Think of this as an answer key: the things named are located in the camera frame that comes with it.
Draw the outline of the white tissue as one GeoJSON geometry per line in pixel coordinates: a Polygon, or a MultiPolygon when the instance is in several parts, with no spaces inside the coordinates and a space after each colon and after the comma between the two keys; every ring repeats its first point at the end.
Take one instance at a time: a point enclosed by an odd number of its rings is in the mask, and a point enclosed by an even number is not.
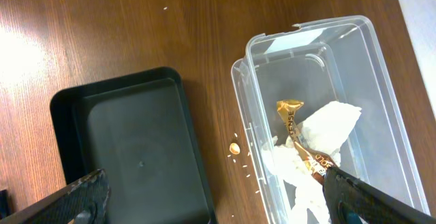
{"type": "MultiPolygon", "coordinates": [[[[297,126],[310,149],[327,154],[339,167],[341,147],[358,122],[362,114],[361,110],[348,103],[331,101],[297,126]]],[[[289,133],[284,144],[278,145],[278,140],[278,137],[274,136],[272,138],[274,146],[270,150],[263,146],[261,154],[271,174],[295,187],[290,221],[307,223],[308,212],[312,212],[317,223],[330,223],[322,185],[312,177],[299,157],[289,133]]]]}

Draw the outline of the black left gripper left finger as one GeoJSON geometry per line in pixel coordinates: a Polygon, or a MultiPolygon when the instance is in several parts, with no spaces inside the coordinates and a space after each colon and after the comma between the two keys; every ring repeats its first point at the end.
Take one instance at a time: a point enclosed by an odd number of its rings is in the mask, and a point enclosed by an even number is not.
{"type": "Polygon", "coordinates": [[[108,177],[98,169],[1,222],[103,224],[109,199],[108,177]]]}

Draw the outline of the gold snack wrapper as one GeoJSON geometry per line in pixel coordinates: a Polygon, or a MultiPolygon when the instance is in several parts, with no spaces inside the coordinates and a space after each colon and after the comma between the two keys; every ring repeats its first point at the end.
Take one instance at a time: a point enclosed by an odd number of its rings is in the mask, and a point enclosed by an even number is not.
{"type": "Polygon", "coordinates": [[[277,112],[286,126],[299,157],[312,177],[323,185],[327,169],[336,166],[336,163],[327,154],[309,148],[307,140],[295,123],[296,112],[303,106],[303,101],[285,99],[277,102],[277,112]]]}

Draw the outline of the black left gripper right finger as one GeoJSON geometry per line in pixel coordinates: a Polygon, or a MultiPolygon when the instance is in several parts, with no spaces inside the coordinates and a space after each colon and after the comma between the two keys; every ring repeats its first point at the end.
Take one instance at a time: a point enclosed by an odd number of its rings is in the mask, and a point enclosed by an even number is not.
{"type": "Polygon", "coordinates": [[[435,224],[435,218],[337,167],[327,169],[323,194],[333,223],[435,224]]]}

